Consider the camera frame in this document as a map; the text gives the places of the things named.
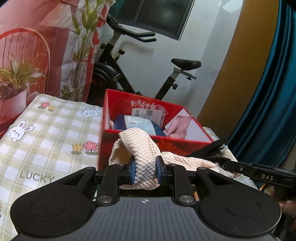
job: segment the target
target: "pink knitted cloth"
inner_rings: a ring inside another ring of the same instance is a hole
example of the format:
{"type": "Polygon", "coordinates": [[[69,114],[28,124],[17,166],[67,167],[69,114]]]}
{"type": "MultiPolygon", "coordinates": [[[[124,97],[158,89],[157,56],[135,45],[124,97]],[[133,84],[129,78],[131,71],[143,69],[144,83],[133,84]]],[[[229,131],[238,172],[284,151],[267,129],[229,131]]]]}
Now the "pink knitted cloth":
{"type": "Polygon", "coordinates": [[[184,140],[191,118],[191,116],[177,115],[173,118],[173,121],[170,124],[169,128],[167,130],[164,130],[164,133],[168,137],[184,140]]]}
{"type": "MultiPolygon", "coordinates": [[[[223,170],[218,164],[204,159],[194,157],[184,157],[171,152],[160,152],[158,146],[151,137],[139,128],[130,128],[119,133],[118,139],[113,146],[109,165],[128,162],[131,155],[136,161],[135,184],[122,185],[123,189],[145,189],[152,190],[159,186],[156,177],[155,162],[156,157],[161,155],[164,163],[175,163],[182,165],[189,171],[196,171],[198,167],[207,167],[219,172],[227,177],[235,178],[240,174],[231,173],[223,170]]],[[[224,157],[237,161],[227,148],[222,152],[224,157]]]]}

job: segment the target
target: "wooden door frame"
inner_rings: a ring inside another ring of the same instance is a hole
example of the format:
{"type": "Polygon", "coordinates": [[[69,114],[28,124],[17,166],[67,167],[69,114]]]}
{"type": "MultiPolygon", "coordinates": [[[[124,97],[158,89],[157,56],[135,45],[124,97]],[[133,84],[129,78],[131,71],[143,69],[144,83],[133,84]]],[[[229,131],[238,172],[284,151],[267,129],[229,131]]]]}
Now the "wooden door frame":
{"type": "Polygon", "coordinates": [[[197,118],[227,139],[262,76],[274,38],[279,0],[244,0],[227,55],[197,118]]]}

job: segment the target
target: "adjustment knob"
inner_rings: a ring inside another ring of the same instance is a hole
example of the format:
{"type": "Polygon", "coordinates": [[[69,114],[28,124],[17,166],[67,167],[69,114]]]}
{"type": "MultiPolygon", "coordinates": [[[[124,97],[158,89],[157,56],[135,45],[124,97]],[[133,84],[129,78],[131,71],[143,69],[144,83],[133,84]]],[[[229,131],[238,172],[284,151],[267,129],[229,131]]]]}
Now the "adjustment knob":
{"type": "Polygon", "coordinates": [[[120,49],[120,50],[118,51],[118,53],[119,53],[120,55],[124,55],[126,52],[125,52],[124,50],[120,49]]]}
{"type": "Polygon", "coordinates": [[[175,90],[178,87],[178,84],[172,85],[173,89],[175,90]]]}
{"type": "Polygon", "coordinates": [[[100,49],[104,49],[106,47],[106,44],[101,44],[100,49]]]}

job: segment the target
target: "blue package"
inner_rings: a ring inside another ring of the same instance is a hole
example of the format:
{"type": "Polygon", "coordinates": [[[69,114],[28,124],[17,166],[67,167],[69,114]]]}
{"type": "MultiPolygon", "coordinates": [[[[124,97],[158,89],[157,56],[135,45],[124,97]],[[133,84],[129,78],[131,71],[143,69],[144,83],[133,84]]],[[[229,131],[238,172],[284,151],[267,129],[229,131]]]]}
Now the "blue package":
{"type": "Polygon", "coordinates": [[[137,127],[146,131],[152,136],[164,136],[163,130],[153,121],[131,115],[118,115],[114,122],[114,129],[116,130],[126,130],[129,128],[137,127]]]}

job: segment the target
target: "gray textured surface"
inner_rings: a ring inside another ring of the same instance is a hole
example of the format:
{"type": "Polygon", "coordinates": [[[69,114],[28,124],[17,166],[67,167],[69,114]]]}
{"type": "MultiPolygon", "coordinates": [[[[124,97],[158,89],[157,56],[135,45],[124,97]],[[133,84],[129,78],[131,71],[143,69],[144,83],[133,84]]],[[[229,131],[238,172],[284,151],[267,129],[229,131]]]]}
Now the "gray textured surface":
{"type": "MultiPolygon", "coordinates": [[[[39,239],[16,237],[14,241],[39,239]]],[[[113,206],[100,207],[77,231],[46,241],[237,241],[209,229],[190,207],[170,198],[122,197],[113,206]]],[[[275,241],[271,235],[248,241],[275,241]]]]}

